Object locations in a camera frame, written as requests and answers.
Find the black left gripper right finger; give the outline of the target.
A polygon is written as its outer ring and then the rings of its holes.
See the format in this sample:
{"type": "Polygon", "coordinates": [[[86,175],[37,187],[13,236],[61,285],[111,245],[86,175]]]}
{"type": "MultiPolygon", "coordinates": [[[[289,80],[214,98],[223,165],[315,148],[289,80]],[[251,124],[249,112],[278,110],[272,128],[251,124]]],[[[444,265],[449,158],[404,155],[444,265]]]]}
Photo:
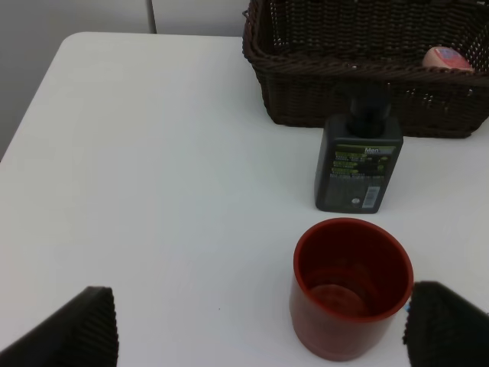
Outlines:
{"type": "Polygon", "coordinates": [[[487,366],[488,313],[439,282],[416,282],[403,344],[413,367],[487,366]]]}

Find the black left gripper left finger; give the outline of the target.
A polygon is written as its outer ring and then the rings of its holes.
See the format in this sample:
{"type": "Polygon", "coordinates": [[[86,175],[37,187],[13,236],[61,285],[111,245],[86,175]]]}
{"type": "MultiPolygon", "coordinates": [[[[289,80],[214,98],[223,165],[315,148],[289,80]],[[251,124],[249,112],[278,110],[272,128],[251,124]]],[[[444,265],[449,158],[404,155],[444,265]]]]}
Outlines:
{"type": "Polygon", "coordinates": [[[116,366],[118,328],[110,287],[87,287],[9,347],[2,366],[116,366]]]}

